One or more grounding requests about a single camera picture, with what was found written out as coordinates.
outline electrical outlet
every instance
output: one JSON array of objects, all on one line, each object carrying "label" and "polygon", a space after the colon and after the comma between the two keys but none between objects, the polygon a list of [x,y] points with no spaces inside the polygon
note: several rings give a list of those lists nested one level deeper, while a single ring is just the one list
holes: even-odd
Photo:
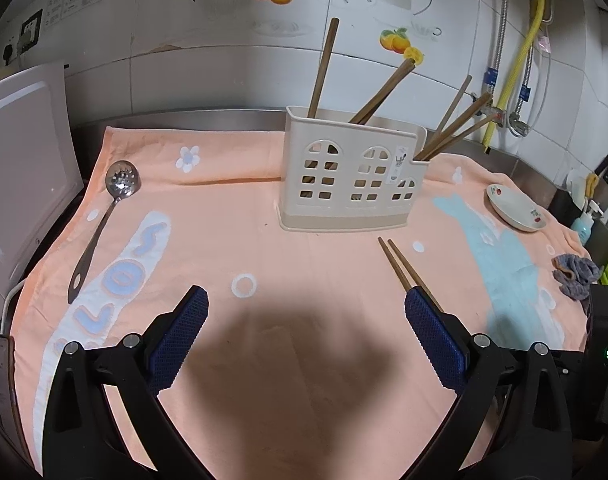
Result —
[{"label": "electrical outlet", "polygon": [[38,10],[33,16],[22,24],[20,31],[21,46],[18,48],[18,53],[23,54],[31,47],[37,44],[40,38],[40,25],[42,24],[42,10]]}]

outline white oval dish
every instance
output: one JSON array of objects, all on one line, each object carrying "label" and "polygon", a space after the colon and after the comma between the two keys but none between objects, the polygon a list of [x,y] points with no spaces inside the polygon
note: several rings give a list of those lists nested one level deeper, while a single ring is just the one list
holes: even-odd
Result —
[{"label": "white oval dish", "polygon": [[524,193],[510,187],[491,184],[486,188],[491,205],[508,225],[532,233],[546,227],[540,207]]}]

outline gray rag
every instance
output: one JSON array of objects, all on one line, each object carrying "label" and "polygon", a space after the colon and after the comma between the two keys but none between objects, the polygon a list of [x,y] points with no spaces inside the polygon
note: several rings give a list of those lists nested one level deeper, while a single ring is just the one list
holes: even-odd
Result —
[{"label": "gray rag", "polygon": [[589,286],[602,275],[599,268],[588,258],[575,254],[560,254],[553,258],[553,277],[562,285],[559,290],[572,300],[588,298]]}]

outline yellow gas pipe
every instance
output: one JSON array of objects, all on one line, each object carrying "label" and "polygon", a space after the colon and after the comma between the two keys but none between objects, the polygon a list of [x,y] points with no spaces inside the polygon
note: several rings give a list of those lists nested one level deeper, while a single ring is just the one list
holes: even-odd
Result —
[{"label": "yellow gas pipe", "polygon": [[[511,68],[511,73],[508,76],[508,79],[504,83],[504,88],[502,88],[502,93],[500,94],[500,99],[497,102],[497,107],[500,110],[506,110],[508,106],[508,99],[510,99],[511,94],[513,93],[513,88],[517,83],[517,78],[519,78],[520,73],[522,72],[522,66],[524,65],[524,61],[526,61],[526,56],[528,56],[529,49],[533,41],[535,41],[535,37],[537,36],[538,30],[540,30],[540,25],[542,25],[542,18],[544,17],[544,3],[546,0],[538,0],[538,6],[535,11],[535,17],[533,17],[533,21],[530,24],[529,33],[526,35],[526,39],[520,48],[520,51],[517,55],[517,59],[513,63],[513,67]],[[495,132],[495,123],[491,122],[486,127],[486,133],[484,134],[484,140],[482,144],[484,145],[485,151],[488,153],[490,148],[491,139],[493,138],[493,133]]]}]

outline silver screw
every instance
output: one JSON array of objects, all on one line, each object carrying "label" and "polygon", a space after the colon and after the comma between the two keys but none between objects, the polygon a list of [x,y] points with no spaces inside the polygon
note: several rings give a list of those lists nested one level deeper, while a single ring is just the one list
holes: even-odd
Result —
[{"label": "silver screw", "polygon": [[488,336],[486,336],[484,334],[477,334],[473,338],[473,342],[476,345],[478,345],[480,348],[486,348],[487,346],[489,346],[491,344],[491,340],[488,338]]},{"label": "silver screw", "polygon": [[124,338],[124,346],[126,348],[133,348],[140,342],[140,336],[137,334],[129,334]]},{"label": "silver screw", "polygon": [[540,355],[548,354],[548,347],[544,343],[535,343],[535,351]]},{"label": "silver screw", "polygon": [[64,347],[64,353],[68,355],[73,355],[79,349],[79,345],[75,341],[71,341]]}]

